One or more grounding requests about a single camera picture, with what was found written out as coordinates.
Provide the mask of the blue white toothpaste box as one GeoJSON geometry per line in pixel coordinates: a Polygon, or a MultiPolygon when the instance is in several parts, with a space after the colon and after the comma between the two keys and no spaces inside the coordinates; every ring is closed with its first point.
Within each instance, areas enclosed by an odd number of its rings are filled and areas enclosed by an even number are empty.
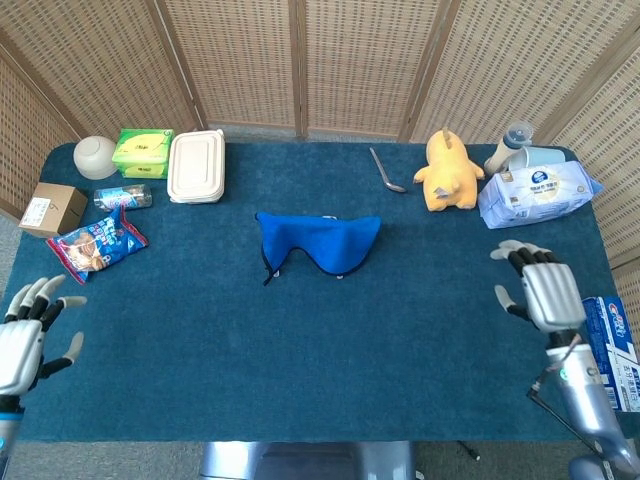
{"type": "Polygon", "coordinates": [[[640,360],[622,300],[583,300],[586,329],[609,402],[616,411],[640,413],[640,360]]]}

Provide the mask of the blue and red snack bag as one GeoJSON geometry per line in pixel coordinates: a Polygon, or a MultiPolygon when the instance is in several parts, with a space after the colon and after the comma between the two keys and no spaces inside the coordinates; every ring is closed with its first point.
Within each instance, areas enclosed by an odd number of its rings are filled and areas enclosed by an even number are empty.
{"type": "Polygon", "coordinates": [[[89,274],[108,268],[147,247],[149,241],[117,207],[105,218],[46,240],[60,263],[84,285],[89,274]]]}

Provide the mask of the blue microfibre cloth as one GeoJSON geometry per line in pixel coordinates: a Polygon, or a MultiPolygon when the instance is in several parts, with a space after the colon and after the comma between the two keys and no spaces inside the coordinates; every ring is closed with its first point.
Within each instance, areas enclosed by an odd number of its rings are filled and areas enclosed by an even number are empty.
{"type": "Polygon", "coordinates": [[[268,285],[294,250],[304,252],[322,272],[349,275],[367,259],[382,227],[378,216],[332,220],[322,216],[255,214],[268,285]]]}

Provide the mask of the yellow plush toy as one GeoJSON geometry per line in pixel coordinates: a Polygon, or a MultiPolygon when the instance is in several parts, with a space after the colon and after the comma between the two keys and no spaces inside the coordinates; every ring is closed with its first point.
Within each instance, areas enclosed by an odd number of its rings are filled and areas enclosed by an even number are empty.
{"type": "Polygon", "coordinates": [[[485,173],[471,161],[462,140],[443,127],[429,138],[425,154],[427,165],[414,174],[413,183],[422,185],[427,210],[474,209],[485,173]]]}

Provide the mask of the metal spoon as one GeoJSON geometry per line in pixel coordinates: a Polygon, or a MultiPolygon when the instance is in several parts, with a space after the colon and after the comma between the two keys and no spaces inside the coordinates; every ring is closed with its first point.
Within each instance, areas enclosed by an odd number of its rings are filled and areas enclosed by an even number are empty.
{"type": "Polygon", "coordinates": [[[384,184],[384,186],[393,192],[396,193],[405,193],[406,189],[400,185],[396,185],[394,183],[391,182],[391,180],[389,179],[389,176],[384,168],[384,165],[382,163],[382,161],[380,160],[379,156],[377,155],[377,152],[375,151],[375,149],[373,147],[369,148],[369,151],[371,153],[371,156],[376,164],[376,167],[379,171],[379,174],[381,176],[382,182],[384,184]]]}

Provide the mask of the clear jar with blue label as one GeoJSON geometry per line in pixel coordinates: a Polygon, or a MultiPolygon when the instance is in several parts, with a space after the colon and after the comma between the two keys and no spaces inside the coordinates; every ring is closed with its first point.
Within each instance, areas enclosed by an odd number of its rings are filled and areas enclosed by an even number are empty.
{"type": "Polygon", "coordinates": [[[152,206],[151,189],[145,184],[126,185],[98,189],[93,196],[94,205],[103,211],[123,209],[141,209],[152,206]]]}

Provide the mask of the wet wipes pack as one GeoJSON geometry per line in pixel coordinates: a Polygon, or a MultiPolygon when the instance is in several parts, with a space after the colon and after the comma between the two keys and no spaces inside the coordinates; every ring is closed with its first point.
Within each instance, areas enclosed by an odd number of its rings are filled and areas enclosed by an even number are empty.
{"type": "Polygon", "coordinates": [[[564,217],[603,189],[577,161],[541,165],[493,175],[478,208],[490,229],[524,226],[564,217]]]}

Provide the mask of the green tissue box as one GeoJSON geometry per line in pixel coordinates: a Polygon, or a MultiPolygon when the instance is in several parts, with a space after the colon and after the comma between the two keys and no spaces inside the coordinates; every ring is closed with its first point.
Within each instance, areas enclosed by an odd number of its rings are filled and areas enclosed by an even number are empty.
{"type": "Polygon", "coordinates": [[[112,162],[124,178],[166,179],[173,129],[122,129],[112,162]]]}

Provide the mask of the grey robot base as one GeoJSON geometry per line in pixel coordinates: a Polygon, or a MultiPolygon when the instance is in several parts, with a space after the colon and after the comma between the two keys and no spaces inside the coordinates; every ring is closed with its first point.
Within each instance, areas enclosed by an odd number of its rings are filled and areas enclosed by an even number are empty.
{"type": "Polygon", "coordinates": [[[409,441],[204,444],[199,480],[426,480],[409,441]]]}

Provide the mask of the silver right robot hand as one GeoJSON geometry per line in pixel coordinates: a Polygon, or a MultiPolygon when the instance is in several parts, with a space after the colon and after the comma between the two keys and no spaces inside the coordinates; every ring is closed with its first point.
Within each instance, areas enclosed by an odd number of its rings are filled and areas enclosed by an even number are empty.
{"type": "Polygon", "coordinates": [[[571,268],[553,251],[518,240],[505,240],[490,252],[492,260],[506,260],[518,274],[526,304],[517,304],[502,285],[494,292],[509,314],[532,323],[543,333],[577,330],[586,312],[571,268]]]}

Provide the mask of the teal table carpet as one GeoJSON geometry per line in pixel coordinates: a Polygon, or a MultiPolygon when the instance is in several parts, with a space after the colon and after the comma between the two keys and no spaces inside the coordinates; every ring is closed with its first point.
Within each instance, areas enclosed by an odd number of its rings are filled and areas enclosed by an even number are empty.
{"type": "Polygon", "coordinates": [[[546,337],[507,314],[520,279],[490,252],[551,249],[585,297],[615,286],[593,209],[486,227],[476,211],[431,213],[412,144],[229,144],[222,199],[127,213],[149,245],[60,295],[45,356],[77,362],[24,398],[25,441],[545,440],[567,433],[526,396],[546,337]],[[388,190],[369,148],[392,183],[388,190]],[[367,259],[342,280],[291,253],[263,282],[255,214],[378,216],[367,259]]]}

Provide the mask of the beige bottle with grey cap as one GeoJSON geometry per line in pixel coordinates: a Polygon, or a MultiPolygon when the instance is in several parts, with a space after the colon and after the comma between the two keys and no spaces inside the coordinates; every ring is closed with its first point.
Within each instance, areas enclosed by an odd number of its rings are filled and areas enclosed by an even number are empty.
{"type": "Polygon", "coordinates": [[[493,155],[485,161],[483,165],[485,173],[493,175],[505,170],[512,155],[532,144],[533,134],[534,127],[529,122],[519,120],[511,123],[497,143],[493,155]]]}

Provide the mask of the light blue cup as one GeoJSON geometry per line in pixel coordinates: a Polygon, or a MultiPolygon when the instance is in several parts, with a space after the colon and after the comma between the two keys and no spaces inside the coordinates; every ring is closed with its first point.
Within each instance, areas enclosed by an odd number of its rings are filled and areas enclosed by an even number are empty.
{"type": "Polygon", "coordinates": [[[565,153],[556,148],[524,146],[507,159],[507,170],[554,165],[566,161],[565,153]]]}

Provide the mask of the woven bamboo folding screen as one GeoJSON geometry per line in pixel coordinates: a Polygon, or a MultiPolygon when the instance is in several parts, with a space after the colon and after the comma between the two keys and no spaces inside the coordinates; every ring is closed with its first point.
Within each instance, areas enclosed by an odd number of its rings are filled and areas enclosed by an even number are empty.
{"type": "Polygon", "coordinates": [[[124,127],[490,143],[515,120],[604,185],[640,341],[640,0],[0,0],[0,225],[53,147],[124,127]]]}

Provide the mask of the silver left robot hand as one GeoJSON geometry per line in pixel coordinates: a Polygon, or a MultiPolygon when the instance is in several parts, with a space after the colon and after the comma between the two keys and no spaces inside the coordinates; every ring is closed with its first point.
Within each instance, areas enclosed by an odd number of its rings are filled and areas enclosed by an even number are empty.
{"type": "Polygon", "coordinates": [[[84,344],[84,334],[74,334],[61,357],[46,362],[43,356],[46,335],[60,313],[83,306],[84,296],[53,294],[65,280],[63,275],[41,277],[24,285],[11,299],[0,321],[0,397],[21,397],[41,379],[73,365],[84,344]]]}

